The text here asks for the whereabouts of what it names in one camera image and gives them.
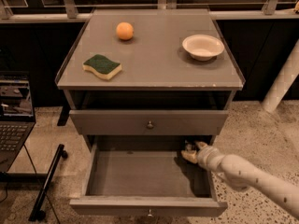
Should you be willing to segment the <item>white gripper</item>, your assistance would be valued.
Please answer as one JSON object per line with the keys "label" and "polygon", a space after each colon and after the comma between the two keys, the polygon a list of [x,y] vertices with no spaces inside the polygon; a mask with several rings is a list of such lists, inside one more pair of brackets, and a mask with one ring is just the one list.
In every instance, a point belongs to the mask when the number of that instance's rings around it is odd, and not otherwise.
{"label": "white gripper", "polygon": [[198,162],[200,167],[208,171],[220,172],[221,161],[224,158],[224,155],[221,154],[217,148],[208,146],[205,142],[196,141],[195,144],[200,149],[199,152],[197,153],[195,150],[182,150],[182,157],[193,164]]}

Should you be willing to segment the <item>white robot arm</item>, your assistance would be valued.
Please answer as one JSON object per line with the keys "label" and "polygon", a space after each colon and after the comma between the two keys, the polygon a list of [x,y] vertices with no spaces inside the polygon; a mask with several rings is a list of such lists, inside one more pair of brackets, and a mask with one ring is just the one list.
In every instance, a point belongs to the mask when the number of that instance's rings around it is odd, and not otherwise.
{"label": "white robot arm", "polygon": [[205,142],[186,143],[181,155],[214,173],[232,189],[255,188],[290,215],[299,218],[299,188],[294,184],[262,171],[240,156],[223,154]]}

